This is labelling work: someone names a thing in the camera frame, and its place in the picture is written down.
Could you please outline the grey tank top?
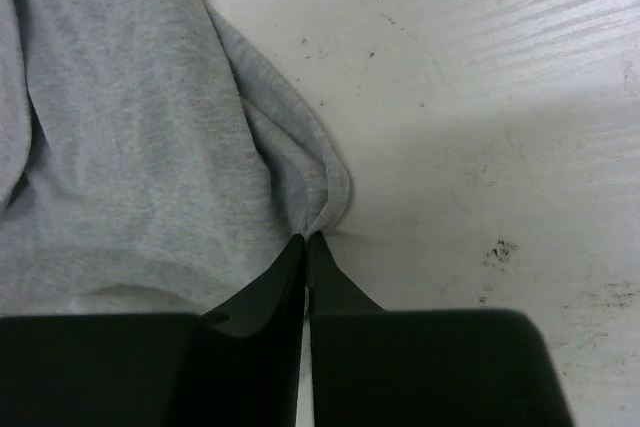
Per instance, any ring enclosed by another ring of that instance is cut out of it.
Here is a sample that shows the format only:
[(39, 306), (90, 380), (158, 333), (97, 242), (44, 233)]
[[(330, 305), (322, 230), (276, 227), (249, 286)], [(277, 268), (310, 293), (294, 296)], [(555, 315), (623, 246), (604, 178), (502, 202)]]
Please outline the grey tank top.
[(1, 312), (202, 313), (349, 175), (203, 0), (1, 0)]

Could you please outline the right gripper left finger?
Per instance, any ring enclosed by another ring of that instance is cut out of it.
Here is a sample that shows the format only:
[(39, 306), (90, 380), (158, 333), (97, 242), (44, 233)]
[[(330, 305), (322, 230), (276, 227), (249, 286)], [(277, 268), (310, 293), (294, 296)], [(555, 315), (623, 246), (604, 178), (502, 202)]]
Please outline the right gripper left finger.
[(305, 304), (301, 235), (209, 312), (9, 317), (5, 426), (291, 426)]

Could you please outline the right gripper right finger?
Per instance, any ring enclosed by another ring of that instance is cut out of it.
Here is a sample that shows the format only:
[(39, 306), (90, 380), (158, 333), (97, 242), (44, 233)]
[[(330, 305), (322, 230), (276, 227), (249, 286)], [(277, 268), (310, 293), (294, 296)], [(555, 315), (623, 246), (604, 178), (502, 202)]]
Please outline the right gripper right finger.
[(318, 426), (569, 426), (545, 342), (513, 310), (387, 311), (306, 248)]

